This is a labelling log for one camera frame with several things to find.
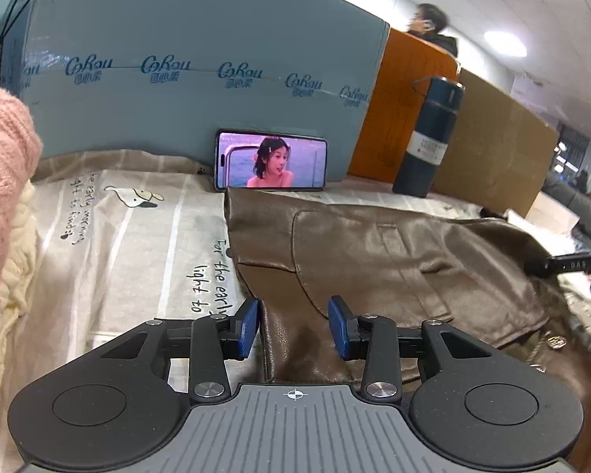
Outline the beige printed bed sheet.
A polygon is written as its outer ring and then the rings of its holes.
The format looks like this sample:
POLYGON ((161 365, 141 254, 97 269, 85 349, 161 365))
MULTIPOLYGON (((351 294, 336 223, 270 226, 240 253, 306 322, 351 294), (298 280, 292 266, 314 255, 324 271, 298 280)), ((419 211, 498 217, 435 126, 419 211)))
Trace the beige printed bed sheet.
POLYGON ((232 314, 224 198, 207 167, 122 149, 50 157, 30 181, 37 263, 0 389, 0 472, 21 463, 7 409, 28 383, 153 318, 232 314))

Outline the person on phone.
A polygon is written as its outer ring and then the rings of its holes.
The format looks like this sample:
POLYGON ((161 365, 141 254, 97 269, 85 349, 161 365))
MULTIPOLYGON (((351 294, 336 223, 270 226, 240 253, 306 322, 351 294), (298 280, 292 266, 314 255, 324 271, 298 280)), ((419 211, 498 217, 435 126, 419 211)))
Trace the person on phone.
POLYGON ((432 3, 420 3, 416 6, 416 13, 410 21, 408 33, 446 50, 457 58, 457 39, 443 34, 449 24, 448 16, 438 6, 432 3))

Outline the brown leather jacket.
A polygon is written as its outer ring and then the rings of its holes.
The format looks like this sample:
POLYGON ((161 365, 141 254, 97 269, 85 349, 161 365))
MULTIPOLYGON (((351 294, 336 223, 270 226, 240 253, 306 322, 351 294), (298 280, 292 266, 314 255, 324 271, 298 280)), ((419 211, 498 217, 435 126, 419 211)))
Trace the brown leather jacket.
POLYGON ((572 297, 524 274, 546 252, 500 219, 446 219, 369 205, 327 204, 231 189, 231 257, 264 305, 264 376, 277 383, 359 384, 360 362, 339 359, 327 303, 416 327, 440 319, 576 392, 584 428, 570 461, 591 472, 591 350, 576 332, 572 297))

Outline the cream knitted garment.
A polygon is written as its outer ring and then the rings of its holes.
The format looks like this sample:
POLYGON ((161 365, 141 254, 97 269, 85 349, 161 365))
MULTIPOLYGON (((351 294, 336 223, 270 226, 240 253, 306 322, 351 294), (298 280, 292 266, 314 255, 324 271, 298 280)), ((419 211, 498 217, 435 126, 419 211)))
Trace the cream knitted garment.
POLYGON ((8 254, 0 271, 0 389, 9 336, 18 320, 30 310, 27 292, 37 263, 37 221, 32 210, 34 195, 34 186, 27 182, 15 205, 8 235, 8 254))

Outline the brown cardboard box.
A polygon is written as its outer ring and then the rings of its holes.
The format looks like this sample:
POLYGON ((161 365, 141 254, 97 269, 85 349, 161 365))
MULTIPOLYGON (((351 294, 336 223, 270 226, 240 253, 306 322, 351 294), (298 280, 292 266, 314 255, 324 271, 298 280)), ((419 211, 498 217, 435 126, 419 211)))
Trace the brown cardboard box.
POLYGON ((464 69, 465 87, 450 145, 432 190, 524 217, 536 200, 558 134, 502 90, 464 69))

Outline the dark teal thermos bottle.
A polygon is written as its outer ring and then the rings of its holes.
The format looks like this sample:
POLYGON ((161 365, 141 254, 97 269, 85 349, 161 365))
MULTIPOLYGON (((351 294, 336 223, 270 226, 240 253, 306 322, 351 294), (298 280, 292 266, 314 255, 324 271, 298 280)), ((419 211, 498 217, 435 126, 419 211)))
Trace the dark teal thermos bottle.
POLYGON ((422 94, 423 104, 392 186, 394 193, 410 197, 427 197, 450 144, 465 94, 461 83, 445 77, 415 80, 414 91, 426 81, 429 84, 422 94))

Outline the smartphone with lit screen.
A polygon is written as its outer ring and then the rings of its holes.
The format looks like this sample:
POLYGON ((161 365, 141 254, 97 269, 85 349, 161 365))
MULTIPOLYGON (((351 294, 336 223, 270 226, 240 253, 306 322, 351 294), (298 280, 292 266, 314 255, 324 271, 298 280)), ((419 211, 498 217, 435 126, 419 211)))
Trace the smartphone with lit screen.
POLYGON ((327 181, 327 141, 220 130, 214 146, 214 188, 321 190, 327 181))

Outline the blue cardboard box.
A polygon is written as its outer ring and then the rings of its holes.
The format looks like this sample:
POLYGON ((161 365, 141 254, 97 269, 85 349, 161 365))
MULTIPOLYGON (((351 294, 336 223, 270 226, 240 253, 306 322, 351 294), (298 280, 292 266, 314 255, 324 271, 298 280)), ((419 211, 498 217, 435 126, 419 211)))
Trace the blue cardboard box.
POLYGON ((211 162, 221 129, 320 137, 343 178, 388 24, 345 0, 0 0, 0 86, 45 156, 211 162))

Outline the orange board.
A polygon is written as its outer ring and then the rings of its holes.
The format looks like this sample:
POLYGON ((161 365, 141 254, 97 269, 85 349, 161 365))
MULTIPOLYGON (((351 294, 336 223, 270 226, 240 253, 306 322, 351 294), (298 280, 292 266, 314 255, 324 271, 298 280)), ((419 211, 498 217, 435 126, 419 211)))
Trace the orange board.
POLYGON ((394 182, 432 77, 456 81, 459 63, 446 50, 390 30, 348 173, 394 182))

